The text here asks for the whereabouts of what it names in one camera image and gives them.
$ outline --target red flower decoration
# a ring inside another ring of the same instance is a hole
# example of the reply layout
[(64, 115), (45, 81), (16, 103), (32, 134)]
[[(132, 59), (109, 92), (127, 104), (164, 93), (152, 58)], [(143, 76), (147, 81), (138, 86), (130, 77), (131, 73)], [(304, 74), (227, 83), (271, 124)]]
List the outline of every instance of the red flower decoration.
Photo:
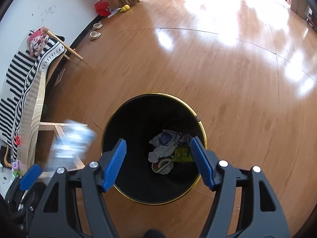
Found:
[(20, 145), (20, 138), (18, 135), (14, 137), (14, 144), (16, 144), (17, 146)]

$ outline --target black and white striped blanket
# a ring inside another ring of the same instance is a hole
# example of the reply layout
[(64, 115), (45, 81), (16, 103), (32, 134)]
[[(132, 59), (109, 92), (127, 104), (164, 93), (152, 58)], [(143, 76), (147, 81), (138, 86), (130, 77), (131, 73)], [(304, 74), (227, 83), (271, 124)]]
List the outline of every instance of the black and white striped blanket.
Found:
[(31, 57), (27, 45), (29, 35), (10, 63), (0, 94), (0, 138), (11, 147), (11, 162), (16, 160), (17, 145), (14, 141), (31, 83), (38, 71), (46, 73), (51, 62), (65, 51), (65, 47), (51, 37), (41, 54), (37, 58)]

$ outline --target gold rim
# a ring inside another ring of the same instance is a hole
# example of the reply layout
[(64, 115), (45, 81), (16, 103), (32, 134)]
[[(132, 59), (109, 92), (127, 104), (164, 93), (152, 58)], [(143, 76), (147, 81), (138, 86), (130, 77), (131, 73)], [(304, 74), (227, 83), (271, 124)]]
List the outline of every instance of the gold rim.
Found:
[[(184, 101), (180, 100), (180, 99), (177, 98), (177, 97), (174, 97), (174, 96), (169, 95), (169, 94), (164, 94), (164, 93), (146, 93), (146, 94), (142, 94), (142, 95), (138, 95), (138, 96), (132, 97), (132, 98), (128, 99), (126, 102), (128, 102), (129, 100), (131, 100), (131, 99), (133, 99), (133, 98), (136, 98), (136, 97), (139, 97), (139, 96), (143, 96), (143, 95), (148, 95), (148, 94), (156, 94), (156, 95), (162, 95), (162, 96), (166, 96), (166, 97), (173, 98), (173, 99), (177, 100), (178, 102), (180, 102), (182, 105), (184, 105), (184, 106), (193, 114), (193, 116), (195, 116), (195, 117), (197, 116), (197, 114), (195, 113), (195, 111), (194, 111), (193, 109), (191, 109), (191, 107), (190, 107), (189, 105), (187, 105)], [(120, 106), (113, 112), (113, 114), (110, 116), (109, 120), (107, 121), (106, 127), (105, 127), (105, 129), (104, 129), (104, 131), (103, 131), (103, 133), (102, 133), (102, 138), (104, 137), (104, 134), (105, 134), (106, 129), (107, 129), (107, 126), (108, 126), (108, 123), (110, 122), (110, 120), (112, 119), (113, 115), (119, 110), (119, 108), (120, 108), (122, 105), (120, 105)], [(205, 149), (207, 149), (207, 136), (206, 136), (205, 129), (204, 129), (204, 127), (203, 127), (201, 121), (198, 122), (198, 125), (199, 125), (199, 127), (200, 127), (200, 129), (201, 129), (201, 131), (202, 131)], [(102, 147), (103, 147), (103, 142), (101, 142), (101, 155), (102, 155), (102, 150), (103, 150)], [(185, 191), (183, 194), (179, 195), (177, 198), (174, 198), (174, 199), (172, 199), (172, 200), (170, 200), (170, 201), (167, 201), (167, 202), (155, 203), (155, 204), (137, 201), (137, 200), (135, 200), (135, 199), (129, 197), (128, 195), (124, 194), (124, 193), (119, 189), (119, 187), (117, 187), (117, 185), (114, 184), (114, 187), (115, 187), (115, 188), (118, 190), (118, 192), (120, 192), (123, 196), (125, 196), (126, 198), (128, 198), (128, 199), (130, 199), (130, 200), (132, 200), (132, 201), (134, 201), (134, 202), (137, 202), (137, 203), (140, 203), (140, 204), (143, 204), (143, 205), (148, 205), (148, 206), (159, 206), (159, 205), (165, 205), (165, 204), (168, 204), (168, 203), (172, 203), (172, 202), (174, 202), (174, 201), (176, 201), (176, 200), (178, 200), (178, 199), (184, 197), (187, 193), (189, 193), (189, 191), (190, 191), (191, 189), (194, 188), (194, 186), (198, 183), (199, 179), (200, 179), (200, 174), (198, 175), (196, 181), (191, 185), (191, 187), (190, 187), (187, 191)]]

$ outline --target metal screw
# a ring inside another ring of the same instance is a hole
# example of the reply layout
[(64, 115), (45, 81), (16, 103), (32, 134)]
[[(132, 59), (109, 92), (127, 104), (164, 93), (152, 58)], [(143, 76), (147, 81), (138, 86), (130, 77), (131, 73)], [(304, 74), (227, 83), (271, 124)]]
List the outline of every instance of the metal screw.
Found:
[(220, 160), (219, 165), (222, 167), (226, 167), (226, 166), (228, 166), (228, 162), (226, 160)]
[(91, 168), (96, 168), (96, 167), (98, 166), (98, 162), (92, 161), (92, 162), (89, 163), (89, 166), (90, 166)]
[(64, 167), (60, 167), (60, 168), (57, 169), (57, 173), (58, 174), (62, 174), (64, 172), (65, 172), (65, 168)]
[(256, 173), (259, 173), (259, 172), (261, 172), (261, 168), (260, 167), (258, 167), (258, 166), (253, 166), (253, 171), (255, 171)]

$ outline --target black trash can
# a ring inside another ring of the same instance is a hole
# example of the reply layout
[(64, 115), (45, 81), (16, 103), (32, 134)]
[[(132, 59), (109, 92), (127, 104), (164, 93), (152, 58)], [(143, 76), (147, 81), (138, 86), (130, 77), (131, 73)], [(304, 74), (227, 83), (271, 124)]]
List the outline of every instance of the black trash can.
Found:
[(112, 115), (104, 130), (101, 153), (111, 150), (119, 138), (126, 140), (127, 153), (115, 181), (126, 197), (146, 205), (163, 205), (183, 197), (198, 182), (194, 162), (174, 162), (167, 175), (153, 172), (149, 144), (163, 129), (198, 136), (206, 147), (206, 134), (196, 113), (183, 101), (167, 94), (152, 93), (131, 98)]

